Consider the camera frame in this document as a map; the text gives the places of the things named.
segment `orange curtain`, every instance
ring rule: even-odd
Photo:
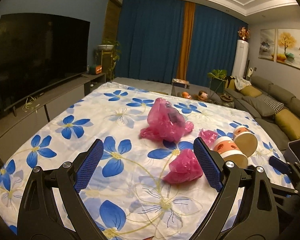
[[[189,61],[189,53],[191,46],[191,37],[194,23],[195,3],[186,2],[184,9],[183,33],[180,50],[180,59],[177,69],[177,78],[186,80],[186,72]]]

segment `floral bedsheet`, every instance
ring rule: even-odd
[[[194,130],[180,142],[155,143],[140,139],[140,129],[154,100],[164,97],[186,118]],[[271,155],[283,155],[265,131],[246,112],[188,99],[106,83],[70,106],[30,138],[0,171],[0,215],[17,232],[18,209],[33,167],[58,168],[86,151],[96,138],[104,142],[104,154],[88,187],[80,192],[86,208],[111,240],[185,240],[200,225],[217,192],[202,176],[197,181],[171,186],[162,181],[168,164],[180,150],[193,148],[201,128],[232,137],[238,125],[247,126],[258,139],[249,164],[264,167],[273,183],[292,187],[289,178],[267,163]],[[224,229],[232,226],[243,189],[239,189]],[[73,229],[54,189],[64,225]]]

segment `television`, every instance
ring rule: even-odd
[[[0,109],[87,71],[90,22],[41,13],[0,18]]]

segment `paper cup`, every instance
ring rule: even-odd
[[[239,168],[245,169],[248,166],[248,158],[228,136],[218,138],[213,144],[213,150],[218,152],[225,161],[232,161]]]
[[[245,126],[238,126],[233,132],[233,138],[234,143],[247,157],[250,157],[256,151],[258,140]]]

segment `tv cabinet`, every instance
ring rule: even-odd
[[[18,107],[0,119],[0,161],[5,163],[29,138],[31,138],[50,120],[56,118],[69,106],[88,95],[106,82],[106,74],[83,74],[56,87],[45,90],[33,105],[36,109],[23,110]]]

